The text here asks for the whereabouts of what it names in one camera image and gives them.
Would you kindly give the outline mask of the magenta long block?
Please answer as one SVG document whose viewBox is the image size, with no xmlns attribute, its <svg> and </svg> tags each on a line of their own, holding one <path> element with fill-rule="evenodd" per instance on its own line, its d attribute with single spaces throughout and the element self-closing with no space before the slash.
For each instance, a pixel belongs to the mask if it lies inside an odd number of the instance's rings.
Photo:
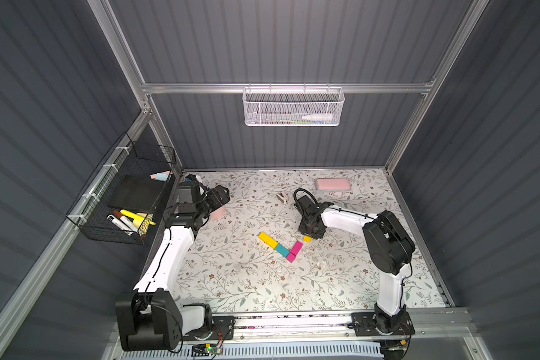
<svg viewBox="0 0 540 360">
<path fill-rule="evenodd" d="M 300 241 L 297 241 L 294 246 L 292 246 L 292 249 L 290 250 L 290 253 L 297 256 L 302 249 L 303 244 Z"/>
</svg>

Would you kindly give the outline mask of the magenta small block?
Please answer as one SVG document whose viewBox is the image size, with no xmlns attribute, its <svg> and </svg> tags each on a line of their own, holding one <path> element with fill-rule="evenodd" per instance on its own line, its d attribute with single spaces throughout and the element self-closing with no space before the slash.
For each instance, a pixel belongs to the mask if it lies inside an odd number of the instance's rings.
<svg viewBox="0 0 540 360">
<path fill-rule="evenodd" d="M 292 254 L 292 253 L 289 253 L 287 256 L 286 256 L 286 260 L 290 263 L 293 263 L 294 260 L 296 259 L 296 255 L 295 254 Z"/>
</svg>

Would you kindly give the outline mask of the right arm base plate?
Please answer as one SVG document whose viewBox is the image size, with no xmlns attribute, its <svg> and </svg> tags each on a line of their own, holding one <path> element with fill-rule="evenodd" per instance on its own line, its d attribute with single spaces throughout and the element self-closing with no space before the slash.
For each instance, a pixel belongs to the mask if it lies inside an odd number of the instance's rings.
<svg viewBox="0 0 540 360">
<path fill-rule="evenodd" d="M 351 321 L 346 327 L 352 329 L 358 337 L 376 335 L 409 337 L 416 333 L 410 314 L 405 310 L 400 310 L 394 316 L 376 311 L 352 313 Z"/>
</svg>

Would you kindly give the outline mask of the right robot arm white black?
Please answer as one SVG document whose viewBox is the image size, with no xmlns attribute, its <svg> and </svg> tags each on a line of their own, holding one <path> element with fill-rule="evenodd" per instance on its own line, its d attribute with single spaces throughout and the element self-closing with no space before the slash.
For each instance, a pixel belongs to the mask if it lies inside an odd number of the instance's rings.
<svg viewBox="0 0 540 360">
<path fill-rule="evenodd" d="M 372 322 L 381 335 L 396 331 L 411 336 L 415 333 L 404 298 L 404 281 L 413 275 L 414 241 L 391 211 L 367 214 L 341 208 L 332 202 L 318 202 L 304 188 L 292 195 L 301 215 L 299 232 L 312 239 L 321 239 L 333 228 L 360 236 L 368 249 L 370 261 L 379 270 L 379 296 Z"/>
</svg>

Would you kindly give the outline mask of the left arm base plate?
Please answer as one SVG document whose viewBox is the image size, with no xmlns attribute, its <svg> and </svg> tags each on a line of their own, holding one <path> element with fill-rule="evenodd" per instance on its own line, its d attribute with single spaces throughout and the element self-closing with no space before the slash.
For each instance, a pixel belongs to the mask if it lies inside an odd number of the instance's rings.
<svg viewBox="0 0 540 360">
<path fill-rule="evenodd" d="M 213 316 L 211 320 L 205 322 L 205 326 L 197 330 L 190 331 L 183 339 L 184 341 L 213 341 L 232 340 L 234 336 L 234 316 Z"/>
</svg>

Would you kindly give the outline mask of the teal block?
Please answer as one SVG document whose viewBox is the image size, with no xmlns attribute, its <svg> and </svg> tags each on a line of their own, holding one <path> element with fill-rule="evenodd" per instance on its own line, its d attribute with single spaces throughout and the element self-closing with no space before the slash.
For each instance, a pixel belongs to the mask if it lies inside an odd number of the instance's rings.
<svg viewBox="0 0 540 360">
<path fill-rule="evenodd" d="M 288 256 L 290 255 L 290 251 L 284 247 L 282 244 L 277 244 L 276 247 L 274 248 L 281 256 L 285 257 L 285 258 L 288 258 Z"/>
</svg>

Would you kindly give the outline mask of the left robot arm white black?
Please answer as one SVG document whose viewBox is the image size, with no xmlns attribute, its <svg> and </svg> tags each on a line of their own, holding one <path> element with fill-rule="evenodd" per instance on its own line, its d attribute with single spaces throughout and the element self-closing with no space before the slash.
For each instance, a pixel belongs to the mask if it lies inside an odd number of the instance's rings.
<svg viewBox="0 0 540 360">
<path fill-rule="evenodd" d="M 179 353 L 186 336 L 207 338 L 214 331 L 208 304 L 178 306 L 174 287 L 185 256 L 210 215 L 228 204 L 230 190 L 205 186 L 187 175 L 178 186 L 178 205 L 164 222 L 160 246 L 131 292 L 115 303 L 119 340 L 125 352 Z"/>
</svg>

